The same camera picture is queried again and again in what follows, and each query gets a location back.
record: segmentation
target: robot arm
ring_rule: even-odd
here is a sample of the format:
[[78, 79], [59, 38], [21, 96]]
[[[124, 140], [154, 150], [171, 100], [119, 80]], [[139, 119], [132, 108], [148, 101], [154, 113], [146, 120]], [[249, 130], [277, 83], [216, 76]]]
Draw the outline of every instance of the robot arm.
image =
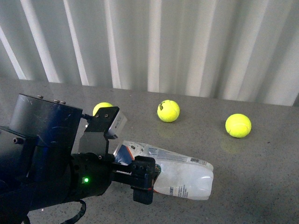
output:
[[[89, 125], [79, 153], [71, 154], [82, 118]], [[134, 201], [151, 204], [155, 160], [137, 156], [124, 166], [108, 153], [126, 120], [118, 107], [90, 116], [65, 102], [20, 94], [9, 126], [0, 126], [1, 223], [20, 224], [31, 210], [100, 196], [111, 181], [131, 185]]]

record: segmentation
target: tennis ball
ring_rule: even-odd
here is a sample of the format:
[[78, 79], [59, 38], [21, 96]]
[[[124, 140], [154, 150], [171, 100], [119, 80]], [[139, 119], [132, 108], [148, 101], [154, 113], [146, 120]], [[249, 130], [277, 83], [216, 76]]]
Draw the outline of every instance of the tennis ball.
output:
[[244, 114], [236, 113], [228, 117], [226, 131], [235, 138], [243, 138], [251, 131], [251, 121]]
[[111, 107], [111, 106], [113, 106], [113, 105], [110, 103], [107, 103], [107, 102], [102, 102], [102, 103], [97, 104], [93, 109], [93, 116], [98, 112], [98, 110], [101, 107]]
[[162, 121], [173, 122], [179, 116], [179, 106], [172, 100], [165, 100], [159, 104], [157, 113]]

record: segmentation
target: curtain fold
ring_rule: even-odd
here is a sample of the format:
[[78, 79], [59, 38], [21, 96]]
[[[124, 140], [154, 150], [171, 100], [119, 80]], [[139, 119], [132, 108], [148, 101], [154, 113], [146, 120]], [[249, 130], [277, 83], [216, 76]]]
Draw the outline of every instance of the curtain fold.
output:
[[293, 105], [299, 0], [2, 0], [0, 77]]

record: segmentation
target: table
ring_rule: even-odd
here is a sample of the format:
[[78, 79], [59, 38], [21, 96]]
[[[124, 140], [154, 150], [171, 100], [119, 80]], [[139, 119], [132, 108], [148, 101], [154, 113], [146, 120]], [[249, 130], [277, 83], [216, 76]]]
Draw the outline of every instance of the table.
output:
[[[214, 166], [207, 201], [154, 194], [153, 203], [144, 205], [133, 201], [128, 185], [113, 182], [104, 195], [85, 199], [87, 211], [79, 224], [299, 223], [298, 107], [0, 78], [0, 125], [9, 124], [18, 93], [63, 100], [88, 114], [99, 102], [110, 102], [128, 118], [124, 140], [200, 158]], [[181, 114], [173, 123], [157, 116], [157, 106], [165, 99], [180, 105]], [[252, 131], [243, 139], [225, 131], [225, 120], [233, 113], [251, 119]], [[85, 125], [81, 121], [73, 153], [78, 151]], [[120, 141], [111, 141], [111, 153]], [[28, 216], [32, 224], [61, 223], [79, 208], [79, 203], [65, 203]]]

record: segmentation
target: clear plastic bottle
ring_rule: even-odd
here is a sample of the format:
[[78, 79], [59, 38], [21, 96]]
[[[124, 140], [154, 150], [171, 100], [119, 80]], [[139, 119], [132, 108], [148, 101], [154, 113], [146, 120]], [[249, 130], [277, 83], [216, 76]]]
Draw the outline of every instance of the clear plastic bottle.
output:
[[195, 159], [144, 143], [123, 141], [114, 152], [115, 161], [130, 164], [135, 156], [153, 157], [160, 169], [154, 191], [161, 194], [207, 200], [213, 183], [213, 166]]

